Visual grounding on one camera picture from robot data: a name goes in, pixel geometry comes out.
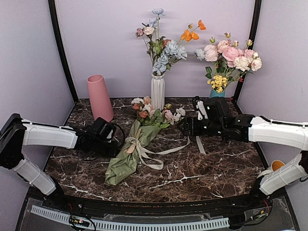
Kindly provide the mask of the black front table rail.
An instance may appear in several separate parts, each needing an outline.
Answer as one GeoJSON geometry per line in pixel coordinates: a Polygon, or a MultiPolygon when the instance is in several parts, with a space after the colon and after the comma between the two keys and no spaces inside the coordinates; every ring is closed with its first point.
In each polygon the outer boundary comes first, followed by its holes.
{"type": "Polygon", "coordinates": [[[157,196],[148,202],[123,202],[114,201],[115,193],[110,197],[103,197],[88,190],[82,190],[74,185],[64,185],[65,189],[75,190],[75,194],[64,193],[61,198],[66,206],[64,212],[72,212],[82,216],[102,217],[111,213],[127,216],[184,216],[193,214],[209,214],[211,216],[238,217],[251,209],[261,209],[269,206],[271,210],[281,207],[288,213],[291,212],[290,201],[285,189],[274,193],[266,202],[249,204],[249,195],[243,194],[227,198],[215,198],[211,200],[195,200],[188,202],[176,202],[158,200],[157,196]]]}

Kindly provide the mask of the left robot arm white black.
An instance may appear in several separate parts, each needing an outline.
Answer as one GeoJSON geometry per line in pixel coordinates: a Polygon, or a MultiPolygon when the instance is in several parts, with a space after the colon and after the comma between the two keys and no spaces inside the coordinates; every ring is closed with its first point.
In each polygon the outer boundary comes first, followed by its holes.
{"type": "Polygon", "coordinates": [[[113,158],[120,149],[113,139],[115,132],[115,124],[101,117],[81,129],[33,122],[14,113],[0,130],[0,165],[37,188],[56,209],[63,210],[68,206],[68,199],[61,186],[27,156],[27,151],[60,147],[113,158]]]}

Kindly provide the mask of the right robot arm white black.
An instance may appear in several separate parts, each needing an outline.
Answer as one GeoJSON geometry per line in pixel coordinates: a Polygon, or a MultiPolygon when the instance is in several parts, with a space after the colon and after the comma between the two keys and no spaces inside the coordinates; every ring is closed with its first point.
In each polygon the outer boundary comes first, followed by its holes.
{"type": "Polygon", "coordinates": [[[184,136],[195,137],[201,153],[201,136],[220,136],[223,141],[242,141],[271,148],[272,163],[258,176],[246,197],[250,209],[257,208],[264,198],[280,188],[308,179],[308,124],[268,119],[264,116],[233,116],[225,98],[192,99],[194,117],[179,123],[184,136]]]}

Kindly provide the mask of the white ribbed vase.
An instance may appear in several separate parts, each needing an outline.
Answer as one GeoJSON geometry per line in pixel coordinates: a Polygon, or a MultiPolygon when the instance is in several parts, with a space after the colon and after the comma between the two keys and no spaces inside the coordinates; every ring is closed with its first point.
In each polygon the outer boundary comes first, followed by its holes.
{"type": "Polygon", "coordinates": [[[151,100],[153,109],[162,110],[165,105],[165,79],[161,76],[152,75],[151,80],[151,100]]]}

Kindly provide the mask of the pink peony flower arrangement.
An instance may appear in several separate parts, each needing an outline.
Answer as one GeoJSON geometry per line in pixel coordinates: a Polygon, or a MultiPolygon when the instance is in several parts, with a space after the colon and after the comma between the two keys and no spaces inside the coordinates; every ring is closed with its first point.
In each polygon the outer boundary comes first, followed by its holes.
{"type": "Polygon", "coordinates": [[[207,84],[217,92],[226,91],[231,83],[242,82],[245,74],[256,72],[262,67],[258,53],[249,49],[253,45],[252,40],[246,42],[245,49],[240,49],[239,42],[231,40],[231,33],[224,35],[225,39],[218,43],[211,37],[210,44],[203,49],[203,59],[212,63],[212,67],[205,68],[207,84]]]}

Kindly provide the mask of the teal vase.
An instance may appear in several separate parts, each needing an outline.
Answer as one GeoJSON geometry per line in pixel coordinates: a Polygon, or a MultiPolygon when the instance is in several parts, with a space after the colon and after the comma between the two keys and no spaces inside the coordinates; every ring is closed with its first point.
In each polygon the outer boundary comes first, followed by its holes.
{"type": "Polygon", "coordinates": [[[225,97],[225,91],[222,91],[222,92],[217,92],[216,90],[212,89],[211,92],[210,92],[210,98],[214,98],[214,97],[222,97],[224,98],[225,97]]]}

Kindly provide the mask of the white mug yellow inside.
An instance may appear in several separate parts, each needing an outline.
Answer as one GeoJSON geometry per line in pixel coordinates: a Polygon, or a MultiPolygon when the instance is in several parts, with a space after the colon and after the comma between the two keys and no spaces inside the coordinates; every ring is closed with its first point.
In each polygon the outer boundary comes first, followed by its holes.
{"type": "Polygon", "coordinates": [[[285,165],[285,163],[281,160],[274,160],[272,161],[272,163],[269,165],[269,167],[262,171],[257,178],[260,178],[262,176],[268,175],[273,173],[274,171],[278,170],[279,168],[283,167],[285,165]]]}

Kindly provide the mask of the blue and orange flower arrangement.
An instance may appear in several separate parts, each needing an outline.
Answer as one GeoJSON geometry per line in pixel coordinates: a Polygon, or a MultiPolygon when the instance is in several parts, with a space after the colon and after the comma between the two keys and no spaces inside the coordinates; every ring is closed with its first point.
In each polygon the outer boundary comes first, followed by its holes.
{"type": "Polygon", "coordinates": [[[160,35],[160,21],[161,17],[166,15],[165,10],[154,8],[152,13],[155,15],[155,19],[149,20],[147,24],[143,23],[142,28],[137,28],[135,36],[142,38],[146,46],[146,53],[152,64],[152,75],[160,77],[174,64],[187,59],[185,45],[192,40],[198,40],[199,35],[196,30],[205,31],[206,26],[202,20],[199,20],[196,26],[189,24],[178,40],[168,39],[160,35]]]}

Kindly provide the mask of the pink ceramic vase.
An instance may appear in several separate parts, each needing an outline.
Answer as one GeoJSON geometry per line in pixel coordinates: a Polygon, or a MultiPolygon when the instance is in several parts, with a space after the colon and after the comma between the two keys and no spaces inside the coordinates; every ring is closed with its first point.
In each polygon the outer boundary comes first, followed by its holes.
{"type": "Polygon", "coordinates": [[[114,112],[103,76],[90,76],[87,79],[87,86],[94,119],[101,117],[107,122],[112,121],[114,112]]]}

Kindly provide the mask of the flower bouquet green paper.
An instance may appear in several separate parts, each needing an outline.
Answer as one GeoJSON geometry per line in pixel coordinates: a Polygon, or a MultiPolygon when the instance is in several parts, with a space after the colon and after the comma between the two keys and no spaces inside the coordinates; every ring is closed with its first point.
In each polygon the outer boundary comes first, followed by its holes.
{"type": "Polygon", "coordinates": [[[149,168],[162,170],[164,162],[151,158],[149,155],[167,155],[177,152],[185,147],[180,146],[162,152],[152,152],[146,147],[164,128],[176,125],[182,121],[186,111],[181,107],[171,112],[171,104],[166,104],[162,109],[154,109],[154,104],[149,96],[135,98],[131,101],[132,108],[136,111],[137,118],[132,123],[128,137],[120,152],[109,162],[105,173],[105,183],[118,185],[137,170],[138,163],[149,168]]]}

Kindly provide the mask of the black left corner post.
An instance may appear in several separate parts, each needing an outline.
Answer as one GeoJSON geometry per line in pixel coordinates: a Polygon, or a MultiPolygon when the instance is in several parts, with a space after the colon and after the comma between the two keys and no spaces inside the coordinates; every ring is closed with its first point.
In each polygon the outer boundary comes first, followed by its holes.
{"type": "Polygon", "coordinates": [[[48,5],[49,5],[51,24],[52,24],[52,28],[53,28],[55,42],[56,42],[58,54],[59,54],[59,57],[60,57],[60,61],[61,61],[61,64],[62,64],[62,68],[63,68],[63,71],[64,71],[64,76],[65,76],[66,82],[68,84],[69,91],[70,91],[70,94],[72,96],[72,99],[73,99],[74,103],[77,103],[79,101],[79,98],[78,98],[78,95],[77,95],[75,85],[73,83],[73,78],[72,78],[72,75],[71,75],[71,71],[70,71],[70,68],[69,68],[68,60],[67,60],[65,49],[64,49],[64,43],[63,43],[63,40],[62,40],[60,23],[59,23],[57,9],[56,9],[56,1],[55,0],[48,0],[48,5]]]}

